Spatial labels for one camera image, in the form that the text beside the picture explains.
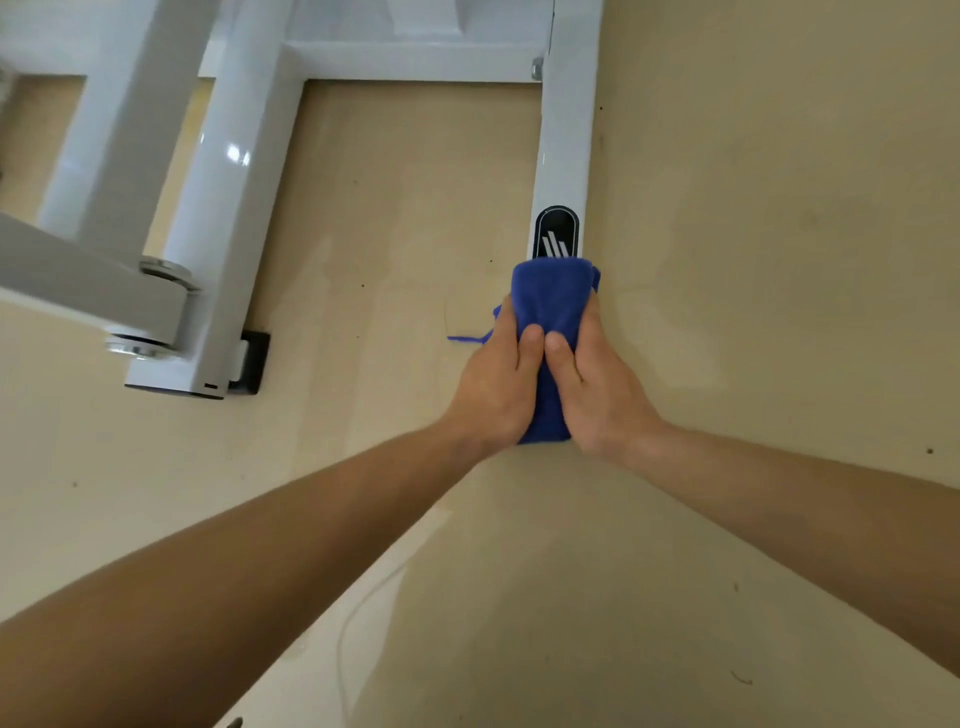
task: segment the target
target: finger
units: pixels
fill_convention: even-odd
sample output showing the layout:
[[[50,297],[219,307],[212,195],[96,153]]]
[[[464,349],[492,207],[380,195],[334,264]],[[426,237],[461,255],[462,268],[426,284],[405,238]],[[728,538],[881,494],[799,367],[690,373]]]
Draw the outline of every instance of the finger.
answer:
[[[510,296],[503,300],[500,315],[496,317],[496,323],[493,324],[493,335],[490,339],[493,342],[510,342],[511,346],[516,346],[516,314]]]
[[[543,361],[543,327],[531,324],[520,336],[519,361],[516,370],[523,376],[537,376]]]
[[[544,348],[546,365],[557,382],[560,399],[570,401],[576,398],[584,386],[584,381],[577,371],[577,363],[573,359],[573,352],[564,335],[557,331],[550,331],[546,335]]]
[[[600,298],[596,291],[590,291],[590,297],[587,299],[587,307],[584,309],[584,316],[580,320],[579,341],[586,341],[593,344],[598,341],[605,341],[607,335],[603,330],[603,322],[600,320]]]

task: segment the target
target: left hand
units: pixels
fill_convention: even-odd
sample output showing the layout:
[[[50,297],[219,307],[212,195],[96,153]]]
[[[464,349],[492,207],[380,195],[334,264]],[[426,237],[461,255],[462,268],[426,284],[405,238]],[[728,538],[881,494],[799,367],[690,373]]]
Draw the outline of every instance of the left hand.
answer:
[[[530,325],[518,343],[508,296],[490,340],[467,362],[445,423],[469,437],[481,458],[516,445],[534,417],[542,360],[543,329]]]

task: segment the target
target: forearm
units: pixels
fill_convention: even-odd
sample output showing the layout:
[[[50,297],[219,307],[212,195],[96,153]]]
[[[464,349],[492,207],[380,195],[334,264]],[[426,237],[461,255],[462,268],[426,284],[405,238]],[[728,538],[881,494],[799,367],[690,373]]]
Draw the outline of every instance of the forearm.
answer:
[[[51,595],[0,625],[0,723],[212,725],[483,454],[410,433]]]
[[[960,492],[671,426],[628,461],[960,674]]]

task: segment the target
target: hand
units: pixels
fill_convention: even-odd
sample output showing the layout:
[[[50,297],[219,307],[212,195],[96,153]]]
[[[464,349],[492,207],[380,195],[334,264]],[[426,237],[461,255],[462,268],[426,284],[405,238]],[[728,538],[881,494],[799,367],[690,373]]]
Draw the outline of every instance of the hand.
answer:
[[[447,425],[464,432],[481,459],[516,445],[534,419],[543,329],[532,324],[516,340],[516,315],[508,296],[493,335],[467,362]]]
[[[546,361],[560,390],[564,420],[580,449],[622,467],[644,440],[668,427],[639,379],[607,341],[600,303],[590,294],[576,354],[564,336],[546,336]]]

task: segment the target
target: black foot pad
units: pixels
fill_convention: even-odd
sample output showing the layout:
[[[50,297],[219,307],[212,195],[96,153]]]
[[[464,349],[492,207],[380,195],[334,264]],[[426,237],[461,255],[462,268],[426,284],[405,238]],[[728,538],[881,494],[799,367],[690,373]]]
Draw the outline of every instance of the black foot pad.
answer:
[[[247,342],[247,358],[243,362],[243,373],[230,383],[229,390],[234,395],[255,395],[260,391],[263,369],[267,366],[270,334],[245,330],[240,338]]]

